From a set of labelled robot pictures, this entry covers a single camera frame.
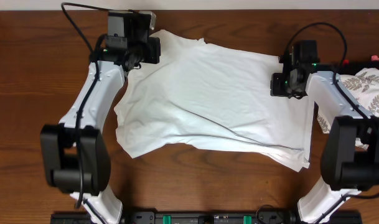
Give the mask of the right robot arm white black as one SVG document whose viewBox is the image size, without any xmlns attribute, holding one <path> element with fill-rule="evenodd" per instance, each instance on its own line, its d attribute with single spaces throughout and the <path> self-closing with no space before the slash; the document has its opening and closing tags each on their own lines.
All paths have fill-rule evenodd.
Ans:
<svg viewBox="0 0 379 224">
<path fill-rule="evenodd" d="M 285 223 L 361 223 L 357 213 L 336 214 L 350 198 L 379 197 L 379 117 L 360 105 L 336 70 L 319 63 L 314 40 L 296 42 L 279 58 L 271 76 L 271 96 L 315 102 L 330 123 L 321 157 L 321 177 Z"/>
</svg>

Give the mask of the white printed t-shirt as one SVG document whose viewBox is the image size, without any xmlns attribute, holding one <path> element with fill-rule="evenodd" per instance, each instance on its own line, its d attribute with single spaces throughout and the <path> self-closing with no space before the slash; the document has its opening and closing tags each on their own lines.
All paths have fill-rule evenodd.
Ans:
<svg viewBox="0 0 379 224">
<path fill-rule="evenodd" d="M 228 49 L 160 30 L 158 64 L 128 75 L 115 106 L 119 145 L 133 158 L 166 144 L 257 152 L 300 171 L 309 167 L 314 105 L 276 97 L 274 55 Z"/>
</svg>

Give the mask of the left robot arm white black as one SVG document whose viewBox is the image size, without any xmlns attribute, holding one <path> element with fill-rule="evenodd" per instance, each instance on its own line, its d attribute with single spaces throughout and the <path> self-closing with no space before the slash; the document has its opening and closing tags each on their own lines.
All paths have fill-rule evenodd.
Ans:
<svg viewBox="0 0 379 224">
<path fill-rule="evenodd" d="M 58 124 L 40 132 L 45 178 L 75 199 L 84 212 L 56 212 L 51 223 L 121 223 L 123 204 L 109 186 L 111 159 L 103 127 L 130 71 L 157 64 L 161 42 L 151 37 L 151 11 L 108 10 L 108 31 L 90 46 L 88 75 L 74 104 Z"/>
</svg>

